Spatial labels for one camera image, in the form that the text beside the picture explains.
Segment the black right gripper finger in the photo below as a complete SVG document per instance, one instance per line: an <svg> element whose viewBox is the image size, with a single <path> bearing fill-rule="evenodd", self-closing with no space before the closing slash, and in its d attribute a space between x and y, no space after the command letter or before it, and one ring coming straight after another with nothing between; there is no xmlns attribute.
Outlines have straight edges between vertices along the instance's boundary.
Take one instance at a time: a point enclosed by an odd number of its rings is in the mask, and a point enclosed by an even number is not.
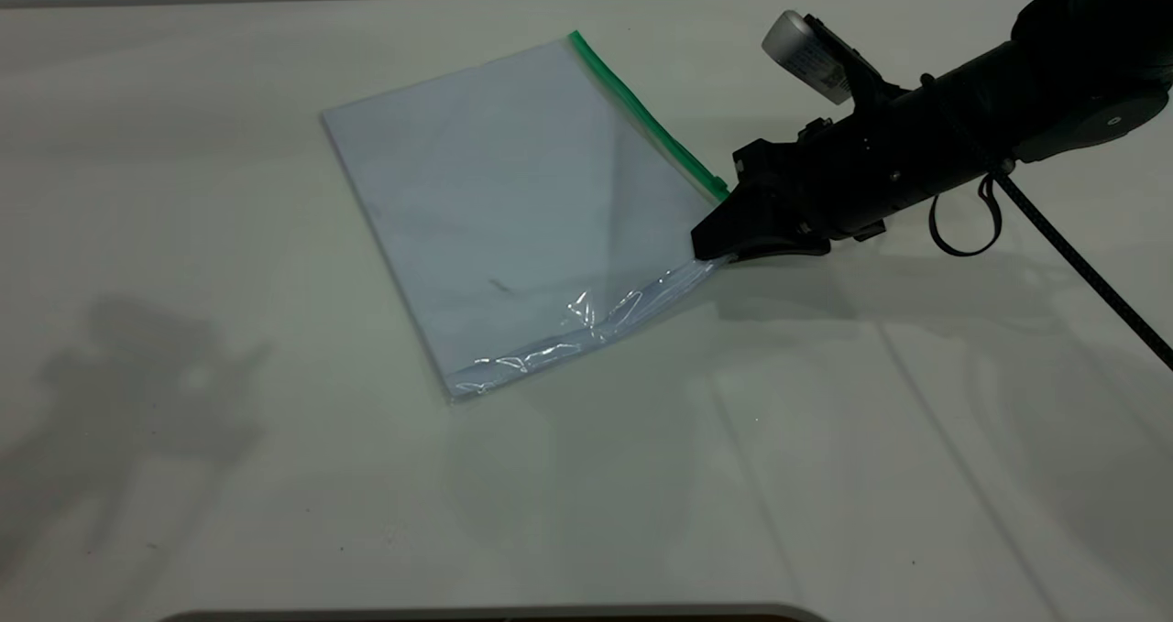
<svg viewBox="0 0 1173 622"><path fill-rule="evenodd" d="M796 236L780 177L743 180L690 236L693 256L699 261L732 259L738 239L750 236Z"/></svg>
<svg viewBox="0 0 1173 622"><path fill-rule="evenodd" d="M818 236L750 236L738 239L732 261L747 262L767 257L823 257L832 250L832 242Z"/></svg>

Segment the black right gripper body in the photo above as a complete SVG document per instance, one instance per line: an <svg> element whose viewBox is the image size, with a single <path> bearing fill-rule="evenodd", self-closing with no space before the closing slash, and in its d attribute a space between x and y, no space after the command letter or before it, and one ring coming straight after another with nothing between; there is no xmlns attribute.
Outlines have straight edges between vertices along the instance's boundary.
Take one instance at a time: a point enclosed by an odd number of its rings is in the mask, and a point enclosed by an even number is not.
<svg viewBox="0 0 1173 622"><path fill-rule="evenodd" d="M867 241L893 214L925 201L925 92L818 119L792 142L755 138L734 151L737 185L778 176L799 236Z"/></svg>

